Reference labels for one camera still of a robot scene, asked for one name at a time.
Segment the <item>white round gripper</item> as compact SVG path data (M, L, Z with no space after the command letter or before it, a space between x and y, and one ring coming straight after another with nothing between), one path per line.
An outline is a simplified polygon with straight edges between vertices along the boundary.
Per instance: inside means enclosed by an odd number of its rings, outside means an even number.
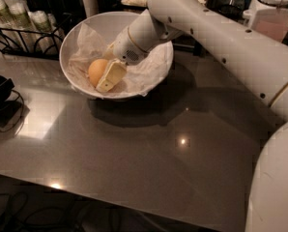
M115 57L121 61L111 60ZM127 73L125 63L137 65L146 57L147 53L132 41L129 28L126 27L103 54L103 58L110 61L105 65L105 70L97 84L97 90L104 93L114 88Z

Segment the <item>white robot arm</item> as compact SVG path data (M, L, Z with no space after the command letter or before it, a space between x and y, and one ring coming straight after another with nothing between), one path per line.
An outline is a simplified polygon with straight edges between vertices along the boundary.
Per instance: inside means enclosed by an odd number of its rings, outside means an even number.
M138 64L155 46L184 32L282 118L285 124L268 140L255 167L245 232L288 232L288 46L197 0L148 0L147 5L105 55Z

